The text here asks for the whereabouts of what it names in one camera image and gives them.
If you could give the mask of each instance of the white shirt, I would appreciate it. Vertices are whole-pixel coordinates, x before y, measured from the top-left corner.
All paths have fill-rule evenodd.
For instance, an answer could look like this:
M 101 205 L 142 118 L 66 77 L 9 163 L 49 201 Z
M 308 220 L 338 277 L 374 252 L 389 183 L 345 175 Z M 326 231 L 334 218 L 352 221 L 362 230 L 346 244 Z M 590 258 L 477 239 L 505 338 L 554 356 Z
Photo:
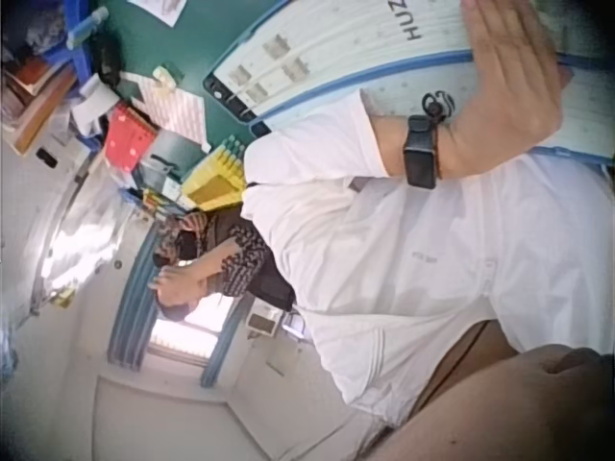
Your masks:
M 271 247 L 346 402 L 399 424 L 481 320 L 516 349 L 612 346 L 605 181 L 522 156 L 433 191 L 387 178 L 355 92 L 254 142 L 242 215 Z M 353 178 L 371 178 L 356 192 Z

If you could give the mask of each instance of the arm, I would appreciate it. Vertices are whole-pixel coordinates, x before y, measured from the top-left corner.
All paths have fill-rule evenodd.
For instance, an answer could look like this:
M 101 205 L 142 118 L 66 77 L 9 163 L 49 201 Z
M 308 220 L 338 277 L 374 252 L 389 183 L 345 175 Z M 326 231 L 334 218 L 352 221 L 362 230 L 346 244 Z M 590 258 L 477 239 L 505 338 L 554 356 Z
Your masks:
M 234 238 L 228 238 L 184 268 L 194 279 L 206 280 L 208 277 L 222 272 L 222 261 L 239 252 L 240 248 L 235 243 Z
M 437 129 L 443 179 L 489 171 L 555 133 L 562 88 L 572 79 L 570 71 L 558 71 L 553 44 L 528 0 L 463 5 L 480 86 L 455 121 Z M 402 177 L 406 137 L 404 117 L 368 117 L 358 96 L 346 98 L 256 141 L 246 154 L 246 175 L 261 184 Z

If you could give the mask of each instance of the sleeve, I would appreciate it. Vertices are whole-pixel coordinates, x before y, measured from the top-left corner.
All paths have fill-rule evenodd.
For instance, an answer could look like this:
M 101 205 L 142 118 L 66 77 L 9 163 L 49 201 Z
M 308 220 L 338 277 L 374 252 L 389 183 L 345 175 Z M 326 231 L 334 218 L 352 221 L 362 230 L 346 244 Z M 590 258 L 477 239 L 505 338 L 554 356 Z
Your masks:
M 222 294 L 238 297 L 246 292 L 248 285 L 260 271 L 267 254 L 267 246 L 252 225 L 233 226 L 230 234 L 241 251 L 222 261 Z
M 387 177 L 359 91 L 252 143 L 245 174 L 257 184 Z
M 258 185 L 243 193 L 243 215 L 273 252 L 298 303 L 327 306 L 342 289 L 332 274 L 346 271 L 344 255 L 362 245 L 348 220 L 356 197 L 342 180 Z

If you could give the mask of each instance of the black watch strap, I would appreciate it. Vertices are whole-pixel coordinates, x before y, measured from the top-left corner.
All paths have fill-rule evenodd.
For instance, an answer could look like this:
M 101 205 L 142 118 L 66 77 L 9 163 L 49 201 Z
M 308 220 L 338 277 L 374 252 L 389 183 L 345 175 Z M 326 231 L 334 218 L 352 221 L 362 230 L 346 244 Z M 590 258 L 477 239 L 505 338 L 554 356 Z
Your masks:
M 437 179 L 436 124 L 426 115 L 408 118 L 404 147 L 407 182 L 415 187 L 435 189 Z

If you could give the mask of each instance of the red folder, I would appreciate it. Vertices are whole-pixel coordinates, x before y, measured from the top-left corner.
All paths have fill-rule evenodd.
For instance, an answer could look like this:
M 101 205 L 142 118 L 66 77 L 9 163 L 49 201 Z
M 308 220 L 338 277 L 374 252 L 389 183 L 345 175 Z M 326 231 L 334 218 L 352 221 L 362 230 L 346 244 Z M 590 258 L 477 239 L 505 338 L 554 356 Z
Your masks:
M 126 172 L 135 169 L 156 139 L 156 129 L 133 109 L 118 104 L 113 110 L 109 133 L 105 141 L 105 155 L 111 165 Z

